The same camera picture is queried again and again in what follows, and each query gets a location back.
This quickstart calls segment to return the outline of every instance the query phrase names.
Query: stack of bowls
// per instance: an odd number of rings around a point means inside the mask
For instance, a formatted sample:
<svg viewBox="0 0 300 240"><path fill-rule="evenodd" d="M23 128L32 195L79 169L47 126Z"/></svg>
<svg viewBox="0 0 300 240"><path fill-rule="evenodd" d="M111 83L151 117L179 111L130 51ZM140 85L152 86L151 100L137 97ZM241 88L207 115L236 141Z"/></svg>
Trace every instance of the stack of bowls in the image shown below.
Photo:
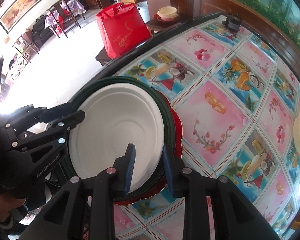
<svg viewBox="0 0 300 240"><path fill-rule="evenodd" d="M69 133L69 155L60 165L67 177L96 176L133 143L130 192L114 201L131 204L165 187L162 149L167 146L181 157L182 124L163 94L134 78L108 77L80 90L70 102L86 117Z"/></svg>
<svg viewBox="0 0 300 240"><path fill-rule="evenodd" d="M174 21L178 17L177 8L172 6L162 7L158 11L158 16L166 22Z"/></svg>

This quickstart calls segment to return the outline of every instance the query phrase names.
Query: black round object on table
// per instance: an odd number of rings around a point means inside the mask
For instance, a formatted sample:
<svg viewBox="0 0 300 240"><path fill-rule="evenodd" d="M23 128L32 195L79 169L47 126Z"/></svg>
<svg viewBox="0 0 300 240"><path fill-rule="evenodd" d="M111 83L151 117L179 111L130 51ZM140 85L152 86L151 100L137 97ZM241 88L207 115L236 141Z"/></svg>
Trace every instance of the black round object on table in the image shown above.
<svg viewBox="0 0 300 240"><path fill-rule="evenodd" d="M75 97L70 99L69 102L72 103L73 109L75 109L76 111L82 105L82 103L94 92L98 91L103 87L106 87L111 84L116 84L116 83L129 83L129 84L136 85L142 88L144 91L146 91L154 99L162 115L162 120L164 125L164 144L168 145L171 148L172 152L174 152L175 144L176 144L176 130L175 130L173 116L170 112L167 103L164 101L162 96L156 92L155 89L148 87L144 83L134 78L108 77L108 78L100 79L90 84L88 87L81 89L76 94ZM70 178L72 176L77 176L77 173L73 168L69 155L66 155L66 157L62 160L60 167L63 171L63 172L57 172L57 177L60 182L66 181L67 180L66 177ZM115 198L114 201L118 202L118 201L132 200L143 195L144 193L151 190L163 178L163 176L164 176L164 166L163 166L163 159L161 157L154 173L143 186L129 193L126 198Z"/></svg>

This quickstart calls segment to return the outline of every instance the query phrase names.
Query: purple tablecloth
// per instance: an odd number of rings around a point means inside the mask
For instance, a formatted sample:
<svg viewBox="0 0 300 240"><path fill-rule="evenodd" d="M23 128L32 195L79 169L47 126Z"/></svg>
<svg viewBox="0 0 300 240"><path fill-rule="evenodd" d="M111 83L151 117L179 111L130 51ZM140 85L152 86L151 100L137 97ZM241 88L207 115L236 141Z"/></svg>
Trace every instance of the purple tablecloth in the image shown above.
<svg viewBox="0 0 300 240"><path fill-rule="evenodd" d="M76 16L78 14L83 14L86 12L83 5L81 3L79 3L78 0L70 0L67 2L67 4L68 4L70 10L72 11L72 13L74 14L74 16ZM61 4L61 7L64 10L68 9L65 4ZM53 15L56 19L59 16L59 14L56 10L53 12ZM56 25L56 22L55 22L54 18L52 17L52 15L46 17L46 19L44 21L45 28L48 28L51 25Z"/></svg>

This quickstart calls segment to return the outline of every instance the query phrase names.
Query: hand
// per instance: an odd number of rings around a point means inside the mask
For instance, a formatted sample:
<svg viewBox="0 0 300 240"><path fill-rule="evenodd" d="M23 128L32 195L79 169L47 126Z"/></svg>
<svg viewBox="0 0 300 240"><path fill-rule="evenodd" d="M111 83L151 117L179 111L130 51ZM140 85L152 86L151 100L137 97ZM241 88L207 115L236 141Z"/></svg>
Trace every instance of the hand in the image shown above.
<svg viewBox="0 0 300 240"><path fill-rule="evenodd" d="M10 215L9 211L13 208L22 206L25 198L13 198L10 194L4 193L0 195L0 222L4 222Z"/></svg>

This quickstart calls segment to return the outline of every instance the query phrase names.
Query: red bag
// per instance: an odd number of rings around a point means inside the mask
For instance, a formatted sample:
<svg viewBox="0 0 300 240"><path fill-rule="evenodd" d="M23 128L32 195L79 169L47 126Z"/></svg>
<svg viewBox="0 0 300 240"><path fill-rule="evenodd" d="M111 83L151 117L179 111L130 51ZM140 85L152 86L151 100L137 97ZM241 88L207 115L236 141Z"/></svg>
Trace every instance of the red bag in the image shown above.
<svg viewBox="0 0 300 240"><path fill-rule="evenodd" d="M96 18L109 58L119 57L151 37L134 3L113 4Z"/></svg>

